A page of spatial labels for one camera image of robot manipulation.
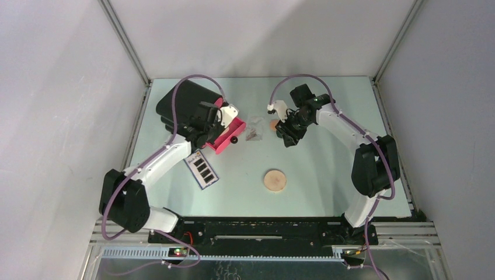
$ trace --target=floor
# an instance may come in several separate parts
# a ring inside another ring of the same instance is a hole
[[[249,122],[262,117],[260,141],[239,137],[220,155],[203,149],[220,180],[202,190],[186,164],[181,162],[166,173],[148,193],[150,205],[167,207],[183,216],[340,216],[357,192],[350,173],[351,153],[329,131],[317,125],[308,128],[297,146],[285,148],[283,141],[269,129],[273,115],[267,114],[270,94],[283,78],[220,78],[227,101],[239,109],[239,117]],[[365,128],[385,135],[368,77],[322,77],[346,115]],[[170,135],[155,112],[158,101],[171,90],[178,79],[155,79],[138,134],[131,164],[147,158]],[[216,86],[205,79],[193,79],[215,92]],[[280,87],[275,100],[284,100],[294,107],[289,92],[307,83],[316,95],[325,88],[309,78],[295,78]],[[263,185],[263,176],[279,169],[287,176],[287,186],[273,193]],[[410,216],[402,187],[396,182],[396,197],[380,202],[375,216]]]

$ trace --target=white wall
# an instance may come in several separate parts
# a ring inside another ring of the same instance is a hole
[[[495,274],[494,15],[493,0],[427,1],[381,85],[455,279]]]
[[[152,78],[374,75],[413,2],[112,1]]]
[[[0,2],[0,278],[76,279],[144,86],[100,5]]]

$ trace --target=orange round object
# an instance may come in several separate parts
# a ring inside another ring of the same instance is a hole
[[[281,191],[287,184],[287,178],[282,171],[271,170],[266,173],[263,183],[267,189],[273,192]]]
[[[277,131],[277,129],[275,128],[275,126],[278,124],[278,120],[273,120],[273,121],[270,121],[270,129],[272,131]]]

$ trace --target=red wire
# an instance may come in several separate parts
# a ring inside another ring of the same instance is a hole
[[[193,245],[193,235],[190,232],[185,232],[184,235],[189,235],[189,239],[191,240],[191,246]]]

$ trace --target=plastic bag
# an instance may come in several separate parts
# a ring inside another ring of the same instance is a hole
[[[263,117],[250,117],[246,126],[246,141],[260,141],[263,139]]]

